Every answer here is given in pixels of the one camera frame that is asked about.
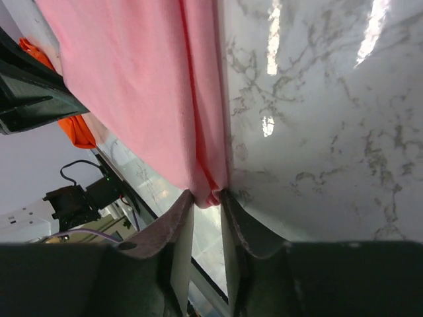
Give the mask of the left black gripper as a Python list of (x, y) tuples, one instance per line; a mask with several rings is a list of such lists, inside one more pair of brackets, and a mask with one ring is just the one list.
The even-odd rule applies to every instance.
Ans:
[(35, 129), (89, 110), (64, 86), (44, 80), (53, 73), (1, 30), (1, 133)]

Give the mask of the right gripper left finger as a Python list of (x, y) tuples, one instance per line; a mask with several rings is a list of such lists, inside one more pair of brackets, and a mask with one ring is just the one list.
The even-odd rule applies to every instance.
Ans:
[(185, 316), (194, 227), (194, 198), (185, 190), (170, 209), (118, 245), (136, 268), (142, 316)]

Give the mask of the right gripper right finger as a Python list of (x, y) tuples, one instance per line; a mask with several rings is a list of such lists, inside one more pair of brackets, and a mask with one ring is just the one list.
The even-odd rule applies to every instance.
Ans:
[(284, 239), (221, 192), (223, 251), (232, 316), (282, 316), (286, 303)]

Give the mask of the pink t shirt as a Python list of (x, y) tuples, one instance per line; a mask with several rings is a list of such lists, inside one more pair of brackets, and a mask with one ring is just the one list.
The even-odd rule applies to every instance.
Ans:
[(201, 208), (228, 182), (215, 1), (38, 1), (70, 92)]

